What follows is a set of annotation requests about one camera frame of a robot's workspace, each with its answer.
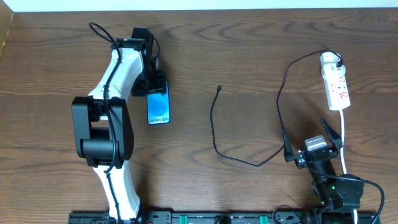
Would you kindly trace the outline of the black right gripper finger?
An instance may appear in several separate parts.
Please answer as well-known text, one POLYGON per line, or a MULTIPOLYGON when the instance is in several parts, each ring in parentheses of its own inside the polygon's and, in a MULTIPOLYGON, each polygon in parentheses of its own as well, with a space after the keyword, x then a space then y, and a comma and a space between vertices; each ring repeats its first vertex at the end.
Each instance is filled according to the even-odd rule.
POLYGON ((323 117, 320 118, 320 121, 333 147, 336 149, 341 149, 343 147, 341 136, 326 122, 323 117))
POLYGON ((295 159, 295 154, 292 150, 292 146, 290 145, 286 131, 283 131, 282 135, 284 139, 284 158, 286 162, 291 162, 295 159))

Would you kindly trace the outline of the blue Galaxy smartphone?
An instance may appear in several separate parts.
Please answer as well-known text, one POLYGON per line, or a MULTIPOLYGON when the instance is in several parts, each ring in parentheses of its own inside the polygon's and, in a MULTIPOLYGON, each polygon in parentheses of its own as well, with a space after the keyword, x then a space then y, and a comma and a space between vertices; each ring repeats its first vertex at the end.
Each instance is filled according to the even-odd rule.
POLYGON ((157 125, 167 124, 170 121, 169 84, 166 82, 165 93, 147 95, 147 123, 157 125))

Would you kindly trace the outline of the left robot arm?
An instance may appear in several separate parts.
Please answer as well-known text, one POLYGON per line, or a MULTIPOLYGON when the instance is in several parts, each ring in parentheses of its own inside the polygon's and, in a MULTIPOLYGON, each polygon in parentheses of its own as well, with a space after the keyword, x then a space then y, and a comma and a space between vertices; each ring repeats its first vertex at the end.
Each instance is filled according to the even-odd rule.
POLYGON ((98 175, 109 203, 107 212, 73 212, 69 223, 147 223, 147 214, 132 181, 130 159, 134 131, 128 110, 132 96, 146 98, 147 123, 171 121, 169 83, 159 68, 160 50, 147 28, 115 39, 95 22, 90 28, 111 44, 111 61, 87 96, 72 102, 76 153, 98 175))

